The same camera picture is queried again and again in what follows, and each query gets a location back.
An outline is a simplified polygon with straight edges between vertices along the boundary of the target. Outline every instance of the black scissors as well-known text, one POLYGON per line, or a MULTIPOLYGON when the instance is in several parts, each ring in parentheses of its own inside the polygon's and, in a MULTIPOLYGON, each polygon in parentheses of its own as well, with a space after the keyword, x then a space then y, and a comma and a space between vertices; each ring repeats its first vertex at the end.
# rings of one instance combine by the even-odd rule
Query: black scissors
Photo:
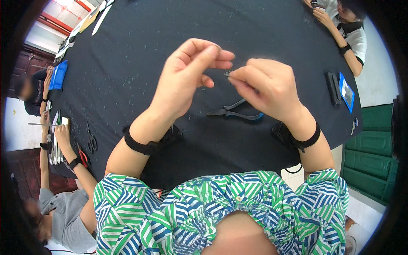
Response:
POLYGON ((95 137, 91 134, 91 131, 89 130, 89 123, 86 121, 86 126, 88 128, 88 149, 91 153, 96 151, 98 149, 98 145, 96 144, 95 137))
POLYGON ((234 109, 235 107, 237 107, 238 105, 244 103, 246 101, 245 98, 241 99, 240 101, 236 102, 235 104, 231 105, 231 106, 223 106, 222 109, 218 109, 215 111, 210 111, 209 113, 207 113, 207 116, 210 115, 225 115, 225 117, 229 117, 229 116, 236 116, 236 117, 240 117, 246 120, 259 120, 262 118, 262 116, 264 115, 264 113, 260 113, 254 116, 247 116, 247 115, 243 115, 240 113, 236 113, 233 111, 230 111, 232 109, 234 109))

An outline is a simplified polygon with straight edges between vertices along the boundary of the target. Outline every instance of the black t-shirt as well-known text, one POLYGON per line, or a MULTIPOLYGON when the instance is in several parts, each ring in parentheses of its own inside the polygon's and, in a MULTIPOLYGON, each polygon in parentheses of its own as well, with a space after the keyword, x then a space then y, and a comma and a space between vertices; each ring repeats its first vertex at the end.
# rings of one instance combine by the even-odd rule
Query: black t-shirt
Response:
POLYGON ((42 93, 44 91, 44 81, 45 78, 47 77, 47 69, 42 69, 33 73, 33 77, 38 82, 38 84, 34 85, 34 87, 37 88, 34 89, 35 98, 32 101, 24 102, 24 107, 28 114, 34 116, 41 116, 40 106, 42 102, 42 93))

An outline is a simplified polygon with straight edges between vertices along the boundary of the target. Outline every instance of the white shirt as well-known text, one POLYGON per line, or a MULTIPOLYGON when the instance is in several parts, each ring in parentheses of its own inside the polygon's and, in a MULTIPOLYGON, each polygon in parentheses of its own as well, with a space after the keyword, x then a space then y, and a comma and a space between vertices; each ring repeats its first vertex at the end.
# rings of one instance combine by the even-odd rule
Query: white shirt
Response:
MULTIPOLYGON (((332 19, 334 25, 337 27, 339 25, 339 19, 337 15, 339 12, 337 11, 337 0, 317 0, 320 6, 326 9, 326 13, 332 19)), ((356 55, 357 59, 361 60, 361 64, 364 65, 364 61, 366 58, 366 50, 367 50, 367 37, 364 29, 360 27, 346 35, 343 28, 339 30, 343 37, 346 37, 345 40, 348 44, 350 44, 351 49, 356 55)))

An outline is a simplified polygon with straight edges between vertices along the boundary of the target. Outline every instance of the blue-handled pliers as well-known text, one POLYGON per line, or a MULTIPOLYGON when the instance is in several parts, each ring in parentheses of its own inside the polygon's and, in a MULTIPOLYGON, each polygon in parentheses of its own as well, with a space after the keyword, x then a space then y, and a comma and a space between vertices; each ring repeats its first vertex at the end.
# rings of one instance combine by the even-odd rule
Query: blue-handled pliers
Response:
POLYGON ((239 102, 236 102, 235 104, 231 105, 231 106, 223 106, 222 109, 218 109, 215 111, 210 111, 209 113, 207 113, 207 116, 210 115, 225 115, 225 117, 229 117, 229 116, 237 116, 246 120, 259 120, 262 118, 262 116, 264 115, 263 113, 257 114, 255 116, 247 116, 247 115, 243 115, 240 113, 236 113, 233 111, 230 111, 232 109, 234 109, 235 107, 237 107, 238 105, 242 104, 243 102, 245 102, 246 99, 243 98, 241 99, 239 102))

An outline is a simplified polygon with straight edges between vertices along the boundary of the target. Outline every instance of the gray t-shirt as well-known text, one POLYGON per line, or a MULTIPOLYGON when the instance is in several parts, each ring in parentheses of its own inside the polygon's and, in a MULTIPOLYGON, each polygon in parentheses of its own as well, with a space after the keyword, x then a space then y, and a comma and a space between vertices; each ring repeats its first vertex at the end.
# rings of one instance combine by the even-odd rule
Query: gray t-shirt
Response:
POLYGON ((82 254, 96 246, 95 238, 86 230, 79 214, 88 202, 84 189, 54 195, 46 188, 40 189, 42 214, 53 212, 51 237, 71 251, 82 254))

